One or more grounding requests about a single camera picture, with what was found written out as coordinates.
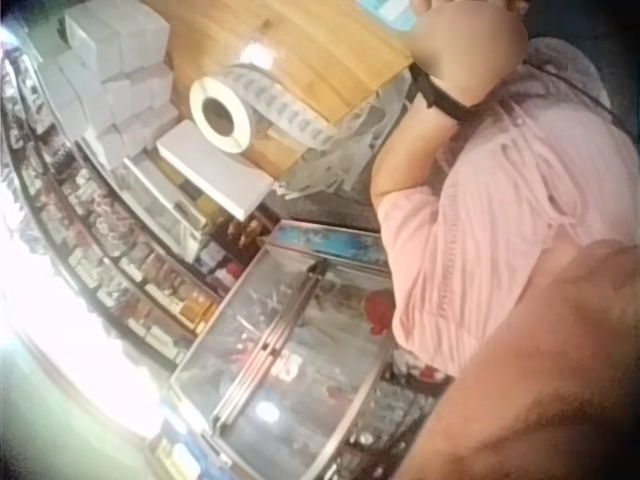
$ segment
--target glass display case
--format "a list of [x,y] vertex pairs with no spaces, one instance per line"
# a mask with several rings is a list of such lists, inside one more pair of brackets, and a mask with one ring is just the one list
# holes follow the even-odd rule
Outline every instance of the glass display case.
[[254,478],[315,478],[393,348],[364,308],[390,288],[379,272],[267,246],[172,386]]
[[448,384],[393,310],[379,235],[280,222],[173,375],[153,458],[193,480],[392,478]]

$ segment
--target red object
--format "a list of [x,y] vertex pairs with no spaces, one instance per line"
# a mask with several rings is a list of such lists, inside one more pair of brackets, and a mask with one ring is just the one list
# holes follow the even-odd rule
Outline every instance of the red object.
[[371,324],[371,334],[382,335],[391,327],[396,302],[391,290],[371,292],[364,300],[364,312]]
[[244,269],[240,265],[233,262],[227,265],[226,270],[227,273],[231,275],[235,280],[239,280],[242,276],[242,273],[244,272]]

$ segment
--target stacked white boxes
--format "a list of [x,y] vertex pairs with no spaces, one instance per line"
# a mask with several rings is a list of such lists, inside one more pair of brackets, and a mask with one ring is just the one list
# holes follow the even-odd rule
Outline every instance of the stacked white boxes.
[[173,72],[164,64],[169,24],[126,0],[94,0],[65,12],[71,50],[38,68],[67,136],[84,137],[107,168],[155,147],[175,126]]

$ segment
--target person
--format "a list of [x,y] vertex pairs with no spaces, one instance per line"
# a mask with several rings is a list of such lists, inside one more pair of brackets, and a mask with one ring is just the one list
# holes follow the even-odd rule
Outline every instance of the person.
[[[462,2],[430,9],[443,3],[419,2],[415,58],[437,65],[433,83],[475,115],[460,121],[418,96],[375,161],[371,198],[392,271],[395,337],[455,377],[583,247],[638,243],[639,177],[637,152],[599,106],[610,102],[586,57],[533,40],[526,64],[487,74],[507,73],[513,51],[504,44],[517,31],[474,30],[483,17],[451,9]],[[440,165],[450,171],[438,190]]]
[[639,254],[590,244],[523,300],[394,480],[639,478]]

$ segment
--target hand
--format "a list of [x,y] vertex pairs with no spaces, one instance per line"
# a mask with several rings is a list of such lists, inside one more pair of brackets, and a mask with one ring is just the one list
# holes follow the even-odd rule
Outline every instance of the hand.
[[411,54],[449,95],[480,103],[524,59],[527,31],[494,2],[433,0],[433,6],[440,8],[428,9],[409,35]]

